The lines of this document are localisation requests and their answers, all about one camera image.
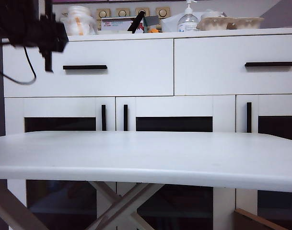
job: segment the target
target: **drawer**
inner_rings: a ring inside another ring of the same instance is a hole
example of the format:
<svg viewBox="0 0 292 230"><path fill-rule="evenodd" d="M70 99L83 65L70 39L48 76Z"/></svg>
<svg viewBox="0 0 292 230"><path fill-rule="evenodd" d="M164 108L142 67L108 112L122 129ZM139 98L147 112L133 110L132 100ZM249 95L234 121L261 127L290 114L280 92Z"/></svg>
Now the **drawer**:
<svg viewBox="0 0 292 230"><path fill-rule="evenodd" d="M175 40L175 95L292 93L292 35Z"/></svg>
<svg viewBox="0 0 292 230"><path fill-rule="evenodd" d="M29 48L37 73L30 86L4 80L5 97L173 95L173 39L69 42L53 53L53 73L44 71L37 48ZM106 65L107 69L64 70L63 66ZM4 73L32 78L24 50L3 48Z"/></svg>

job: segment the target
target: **black drawer handle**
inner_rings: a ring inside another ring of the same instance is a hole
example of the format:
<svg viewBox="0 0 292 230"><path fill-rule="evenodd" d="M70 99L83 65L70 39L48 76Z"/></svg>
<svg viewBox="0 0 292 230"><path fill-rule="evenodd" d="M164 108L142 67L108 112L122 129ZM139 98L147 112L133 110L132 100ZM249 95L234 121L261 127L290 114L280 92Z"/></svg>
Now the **black drawer handle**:
<svg viewBox="0 0 292 230"><path fill-rule="evenodd" d="M251 112L252 112L252 103L247 102L247 133L252 133Z"/></svg>
<svg viewBox="0 0 292 230"><path fill-rule="evenodd" d="M245 67L292 66L292 61L246 62Z"/></svg>
<svg viewBox="0 0 292 230"><path fill-rule="evenodd" d="M106 131L106 107L105 107L105 104L101 105L101 116L102 116L102 131Z"/></svg>
<svg viewBox="0 0 292 230"><path fill-rule="evenodd" d="M107 69L106 65L63 66L64 70Z"/></svg>
<svg viewBox="0 0 292 230"><path fill-rule="evenodd" d="M128 105L123 105L123 131L128 130Z"/></svg>

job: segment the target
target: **round knob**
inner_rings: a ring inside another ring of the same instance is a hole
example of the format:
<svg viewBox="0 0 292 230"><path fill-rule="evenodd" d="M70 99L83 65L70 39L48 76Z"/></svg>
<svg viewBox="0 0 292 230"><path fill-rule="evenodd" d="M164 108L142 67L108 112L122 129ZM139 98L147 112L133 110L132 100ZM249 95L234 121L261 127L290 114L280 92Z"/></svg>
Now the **round knob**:
<svg viewBox="0 0 292 230"><path fill-rule="evenodd" d="M144 11L144 10L140 10L140 11L138 11L138 13L140 13L140 12L145 12L145 13L146 13L146 11Z"/></svg>
<svg viewBox="0 0 292 230"><path fill-rule="evenodd" d="M118 15L119 17L125 17L127 13L125 11L119 11Z"/></svg>
<svg viewBox="0 0 292 230"><path fill-rule="evenodd" d="M166 17L166 15L167 15L167 11L164 10L164 9L161 9L161 10L159 11L159 15L160 15L161 17Z"/></svg>
<svg viewBox="0 0 292 230"><path fill-rule="evenodd" d="M105 18L107 16L107 13L105 11L100 11L99 16L100 18Z"/></svg>

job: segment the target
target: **table top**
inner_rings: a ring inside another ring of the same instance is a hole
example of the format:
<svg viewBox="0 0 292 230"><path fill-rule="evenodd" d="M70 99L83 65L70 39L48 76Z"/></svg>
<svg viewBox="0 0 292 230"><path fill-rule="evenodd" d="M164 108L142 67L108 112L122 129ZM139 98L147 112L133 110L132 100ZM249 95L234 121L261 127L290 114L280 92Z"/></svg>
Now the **table top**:
<svg viewBox="0 0 292 230"><path fill-rule="evenodd" d="M292 140L265 134L44 131L0 137L0 179L292 192Z"/></svg>

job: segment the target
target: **black cable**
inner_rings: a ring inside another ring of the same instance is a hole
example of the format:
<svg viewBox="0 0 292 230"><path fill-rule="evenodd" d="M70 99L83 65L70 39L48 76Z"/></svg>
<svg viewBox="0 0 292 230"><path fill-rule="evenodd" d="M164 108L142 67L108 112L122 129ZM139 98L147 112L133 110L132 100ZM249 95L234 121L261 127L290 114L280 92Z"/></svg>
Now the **black cable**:
<svg viewBox="0 0 292 230"><path fill-rule="evenodd" d="M18 81L18 80L15 80L14 78L11 78L11 77L7 76L6 74L2 73L1 71L0 71L0 75L4 76L7 79L9 79L9 80L11 80L11 81L13 81L13 82L15 82L17 84L20 84L20 85L31 85L31 84L33 84L36 81L36 73L35 73L35 71L33 69L32 63L31 63L31 61L29 59L29 56L27 54L27 51L26 51L25 46L23 48L24 48L24 52L25 52L26 59L27 59L27 61L29 63L29 66L30 66L30 68L31 68L31 70L32 70L32 72L34 74L34 78L31 81Z"/></svg>

